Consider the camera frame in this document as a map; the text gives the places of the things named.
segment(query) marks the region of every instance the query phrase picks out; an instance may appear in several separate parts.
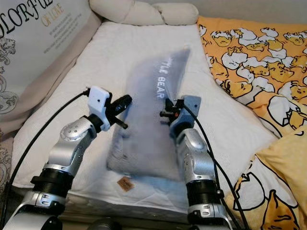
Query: gray pillow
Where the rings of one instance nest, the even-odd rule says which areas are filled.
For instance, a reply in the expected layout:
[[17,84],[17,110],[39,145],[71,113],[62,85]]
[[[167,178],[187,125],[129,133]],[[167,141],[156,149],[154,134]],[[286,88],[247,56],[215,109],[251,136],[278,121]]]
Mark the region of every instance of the gray pillow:
[[177,98],[190,50],[183,49],[141,63],[127,80],[132,104],[117,127],[107,159],[108,168],[133,175],[180,180],[174,140],[159,113],[165,99]]

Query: white bolster pillow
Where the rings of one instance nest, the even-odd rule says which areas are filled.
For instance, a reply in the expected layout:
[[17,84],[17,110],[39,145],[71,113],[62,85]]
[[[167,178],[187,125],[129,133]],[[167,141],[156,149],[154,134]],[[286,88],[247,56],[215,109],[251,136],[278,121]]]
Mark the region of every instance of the white bolster pillow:
[[168,25],[193,25],[199,15],[197,8],[190,3],[157,3],[153,7]]
[[190,3],[157,3],[136,0],[90,0],[92,10],[116,23],[132,25],[191,25],[198,10]]

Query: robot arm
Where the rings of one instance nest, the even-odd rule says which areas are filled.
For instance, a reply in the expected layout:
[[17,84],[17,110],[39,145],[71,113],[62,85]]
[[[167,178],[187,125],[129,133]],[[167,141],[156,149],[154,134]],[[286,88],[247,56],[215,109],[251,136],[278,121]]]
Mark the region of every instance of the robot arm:
[[128,107],[132,98],[125,95],[113,103],[111,98],[111,93],[98,87],[91,88],[88,102],[90,115],[81,117],[61,130],[60,138],[52,148],[40,176],[31,180],[34,188],[25,195],[4,230],[62,229],[57,216],[65,209],[65,198],[85,150],[97,133],[108,131],[114,123],[123,128],[128,127],[116,116]]
[[192,229],[231,229],[225,207],[220,199],[223,191],[217,188],[214,162],[208,154],[207,145],[194,129],[194,118],[184,108],[198,115],[200,97],[184,96],[173,105],[166,100],[165,110],[160,116],[169,118],[170,135],[175,139],[178,165],[183,166],[188,193],[188,221]]

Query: yellow duvet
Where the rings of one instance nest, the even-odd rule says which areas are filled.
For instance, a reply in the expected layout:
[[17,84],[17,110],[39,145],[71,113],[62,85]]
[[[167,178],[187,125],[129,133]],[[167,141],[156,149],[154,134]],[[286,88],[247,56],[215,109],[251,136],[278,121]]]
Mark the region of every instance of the yellow duvet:
[[[250,228],[307,229],[307,25],[200,17],[198,26],[216,83],[280,138],[235,185]],[[240,217],[231,194],[226,202]]]

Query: white mattress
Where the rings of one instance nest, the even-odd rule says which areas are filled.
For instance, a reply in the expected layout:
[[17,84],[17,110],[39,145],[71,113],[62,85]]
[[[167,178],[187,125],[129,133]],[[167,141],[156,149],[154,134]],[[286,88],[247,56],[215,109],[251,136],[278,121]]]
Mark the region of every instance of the white mattress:
[[[245,170],[250,157],[267,147],[276,137],[263,127],[251,110],[229,97],[214,82],[196,25],[132,26],[103,23],[51,98],[26,121],[16,135],[12,167],[15,167],[41,126],[61,105],[83,91],[85,86],[105,88],[116,99],[125,93],[126,79],[139,62],[185,46],[191,48],[191,55],[180,93],[202,98],[199,120],[207,132],[216,159],[234,184]],[[87,98],[82,97],[54,119],[25,158],[14,186],[32,187],[30,180],[41,173],[62,127],[88,115],[86,103]],[[68,210],[99,214],[110,211],[112,205],[118,210],[121,206],[116,205],[123,205],[135,207],[136,215],[147,212],[140,212],[139,209],[155,208],[186,213],[188,204],[184,183],[162,178],[133,177],[131,181],[135,188],[124,192],[119,187],[117,181],[123,175],[106,168],[113,130],[114,127],[108,132],[101,132],[86,151],[69,191],[68,207],[72,208]],[[227,193],[229,188],[223,177],[220,178],[221,186]]]

